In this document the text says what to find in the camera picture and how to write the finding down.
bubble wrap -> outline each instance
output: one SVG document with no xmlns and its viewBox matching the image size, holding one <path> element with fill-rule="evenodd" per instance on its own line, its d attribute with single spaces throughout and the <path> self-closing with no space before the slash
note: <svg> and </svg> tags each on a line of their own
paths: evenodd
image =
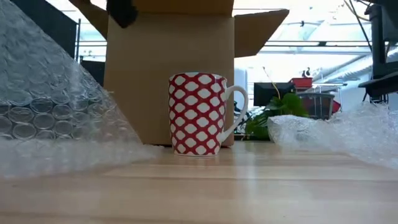
<svg viewBox="0 0 398 224">
<path fill-rule="evenodd" d="M 268 119 L 271 139 L 286 150 L 345 152 L 362 161 L 398 169 L 398 111 L 363 103 L 322 121 L 296 116 Z"/>
<path fill-rule="evenodd" d="M 109 93 L 9 0 L 0 0 L 0 52 L 0 179 L 156 155 Z"/>
</svg>

diamond pattern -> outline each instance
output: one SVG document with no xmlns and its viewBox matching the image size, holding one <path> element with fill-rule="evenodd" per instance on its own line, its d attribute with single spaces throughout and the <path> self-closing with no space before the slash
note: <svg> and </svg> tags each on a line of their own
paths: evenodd
<svg viewBox="0 0 398 224">
<path fill-rule="evenodd" d="M 169 80 L 170 132 L 178 154 L 216 155 L 224 129 L 226 79 L 182 73 Z"/>
</svg>

green plant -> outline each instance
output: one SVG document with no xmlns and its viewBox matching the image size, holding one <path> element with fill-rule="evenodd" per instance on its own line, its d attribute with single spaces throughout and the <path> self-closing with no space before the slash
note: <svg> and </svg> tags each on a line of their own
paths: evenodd
<svg viewBox="0 0 398 224">
<path fill-rule="evenodd" d="M 273 97 L 263 111 L 249 119 L 246 123 L 246 135 L 260 139 L 268 138 L 267 121 L 269 117 L 291 114 L 308 117 L 302 100 L 294 93 L 287 93 L 283 99 Z"/>
</svg>

table surface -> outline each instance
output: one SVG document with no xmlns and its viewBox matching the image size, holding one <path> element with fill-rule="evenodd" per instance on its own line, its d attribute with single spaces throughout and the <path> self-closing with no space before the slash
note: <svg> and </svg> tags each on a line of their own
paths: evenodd
<svg viewBox="0 0 398 224">
<path fill-rule="evenodd" d="M 237 142 L 218 157 L 0 183 L 0 223 L 393 223 L 398 171 Z"/>
</svg>

black panel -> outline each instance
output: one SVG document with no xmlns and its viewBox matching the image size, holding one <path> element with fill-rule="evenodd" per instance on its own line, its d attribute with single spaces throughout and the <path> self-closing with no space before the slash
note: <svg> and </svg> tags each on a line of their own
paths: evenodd
<svg viewBox="0 0 398 224">
<path fill-rule="evenodd" d="M 392 11 L 398 9 L 397 1 L 378 0 L 378 4 L 372 5 L 366 13 L 372 23 L 372 56 L 373 56 L 373 79 L 359 85 L 360 88 L 366 88 L 366 93 L 371 97 L 371 101 L 385 102 L 383 95 L 398 91 L 398 62 L 387 62 L 385 30 L 397 32 L 394 21 L 386 23 L 386 14 L 390 19 L 397 19 L 398 16 L 392 15 Z"/>
<path fill-rule="evenodd" d="M 87 69 L 88 72 L 94 77 L 102 87 L 104 87 L 104 76 L 105 76 L 105 62 L 93 62 L 82 60 L 80 65 Z"/>
<path fill-rule="evenodd" d="M 131 25 L 138 16 L 138 11 L 131 4 L 131 0 L 111 0 L 106 3 L 109 15 L 121 26 L 126 28 Z"/>
<path fill-rule="evenodd" d="M 293 83 L 275 83 L 275 85 L 281 98 L 294 90 Z M 274 96 L 278 97 L 278 92 L 272 83 L 254 83 L 254 106 L 267 106 Z"/>
<path fill-rule="evenodd" d="M 75 58 L 76 22 L 46 0 L 11 0 L 47 35 Z"/>
</svg>

